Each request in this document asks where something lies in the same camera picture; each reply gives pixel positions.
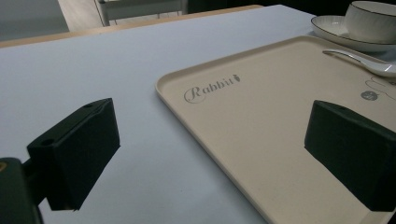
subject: plastic tray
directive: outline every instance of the plastic tray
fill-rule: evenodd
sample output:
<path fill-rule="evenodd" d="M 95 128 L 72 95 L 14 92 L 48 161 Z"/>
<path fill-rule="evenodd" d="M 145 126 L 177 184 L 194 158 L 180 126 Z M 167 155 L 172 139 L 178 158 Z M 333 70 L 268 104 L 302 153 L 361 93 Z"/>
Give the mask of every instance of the plastic tray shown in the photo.
<path fill-rule="evenodd" d="M 168 74 L 156 88 L 270 223 L 387 223 L 394 212 L 367 209 L 304 137 L 314 100 L 396 131 L 395 80 L 323 49 L 346 48 L 299 36 Z"/>

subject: floor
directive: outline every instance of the floor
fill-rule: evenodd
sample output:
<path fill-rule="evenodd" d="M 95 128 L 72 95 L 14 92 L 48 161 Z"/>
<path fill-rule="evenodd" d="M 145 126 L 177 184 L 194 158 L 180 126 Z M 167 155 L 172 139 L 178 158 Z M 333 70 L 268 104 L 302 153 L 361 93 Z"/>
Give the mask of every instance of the floor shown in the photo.
<path fill-rule="evenodd" d="M 95 0 L 58 0 L 70 32 L 102 27 Z M 159 15 L 148 15 L 130 19 L 111 21 L 110 25 L 124 24 L 135 21 L 157 20 L 158 18 L 175 17 L 181 12 L 169 12 Z"/>

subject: rabbit logo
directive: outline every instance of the rabbit logo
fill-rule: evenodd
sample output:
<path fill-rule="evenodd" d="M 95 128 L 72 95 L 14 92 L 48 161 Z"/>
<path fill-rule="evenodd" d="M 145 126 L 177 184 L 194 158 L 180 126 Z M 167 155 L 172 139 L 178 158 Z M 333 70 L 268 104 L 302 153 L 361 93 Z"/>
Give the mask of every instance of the rabbit logo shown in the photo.
<path fill-rule="evenodd" d="M 232 77 L 223 78 L 203 87 L 192 87 L 184 92 L 184 100 L 190 104 L 199 104 L 206 99 L 207 94 L 232 86 L 240 81 L 241 78 L 238 75 L 233 75 Z"/>
<path fill-rule="evenodd" d="M 366 81 L 366 85 L 375 91 L 386 94 L 390 99 L 396 101 L 396 82 L 372 77 Z M 365 100 L 374 101 L 378 98 L 378 94 L 373 91 L 365 91 L 361 94 L 361 97 Z"/>

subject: tray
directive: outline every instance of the tray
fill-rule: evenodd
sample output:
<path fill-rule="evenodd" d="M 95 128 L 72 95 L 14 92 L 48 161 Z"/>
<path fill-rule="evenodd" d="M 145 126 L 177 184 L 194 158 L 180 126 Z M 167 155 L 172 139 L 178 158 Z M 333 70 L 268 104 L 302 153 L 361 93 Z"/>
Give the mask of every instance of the tray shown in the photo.
<path fill-rule="evenodd" d="M 323 49 L 346 48 L 299 36 L 176 71 L 156 88 L 270 223 L 387 223 L 394 212 L 366 208 L 306 151 L 304 137 L 314 100 L 396 131 L 395 80 Z"/>

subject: cup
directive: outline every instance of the cup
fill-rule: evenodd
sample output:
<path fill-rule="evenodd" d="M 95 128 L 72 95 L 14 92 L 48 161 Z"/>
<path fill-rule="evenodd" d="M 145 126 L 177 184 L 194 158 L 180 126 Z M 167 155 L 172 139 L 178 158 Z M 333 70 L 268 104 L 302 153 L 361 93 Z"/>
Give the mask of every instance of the cup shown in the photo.
<path fill-rule="evenodd" d="M 346 11 L 345 25 L 352 39 L 395 44 L 396 6 L 369 1 L 352 2 Z"/>

